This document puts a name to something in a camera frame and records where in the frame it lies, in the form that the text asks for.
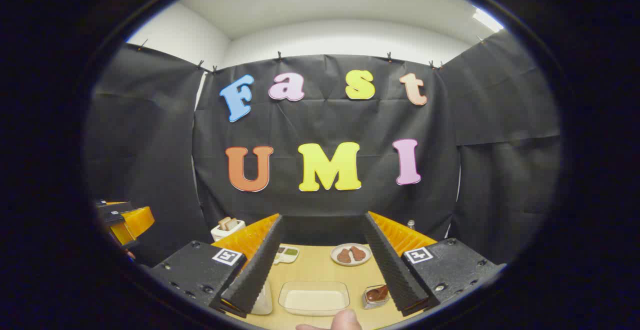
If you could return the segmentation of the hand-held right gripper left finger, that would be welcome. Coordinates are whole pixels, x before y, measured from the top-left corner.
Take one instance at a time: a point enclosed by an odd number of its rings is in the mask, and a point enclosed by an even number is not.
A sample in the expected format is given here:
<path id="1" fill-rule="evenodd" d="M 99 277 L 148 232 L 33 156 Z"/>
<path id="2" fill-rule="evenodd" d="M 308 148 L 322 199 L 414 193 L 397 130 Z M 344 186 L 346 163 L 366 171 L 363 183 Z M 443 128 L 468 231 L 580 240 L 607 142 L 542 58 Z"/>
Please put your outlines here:
<path id="1" fill-rule="evenodd" d="M 191 241 L 149 273 L 199 308 L 246 317 L 266 283 L 284 233 L 284 217 L 274 214 L 214 244 Z"/>

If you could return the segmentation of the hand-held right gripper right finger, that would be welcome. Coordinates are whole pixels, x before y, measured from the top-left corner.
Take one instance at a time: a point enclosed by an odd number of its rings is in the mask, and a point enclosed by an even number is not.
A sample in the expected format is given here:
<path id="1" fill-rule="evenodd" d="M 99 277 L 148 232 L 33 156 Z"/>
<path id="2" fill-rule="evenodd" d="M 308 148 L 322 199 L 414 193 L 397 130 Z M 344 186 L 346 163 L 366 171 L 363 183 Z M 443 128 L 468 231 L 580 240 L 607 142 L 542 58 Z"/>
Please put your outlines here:
<path id="1" fill-rule="evenodd" d="M 458 239 L 435 241 L 373 212 L 363 216 L 362 232 L 403 316 L 451 303 L 505 268 Z"/>

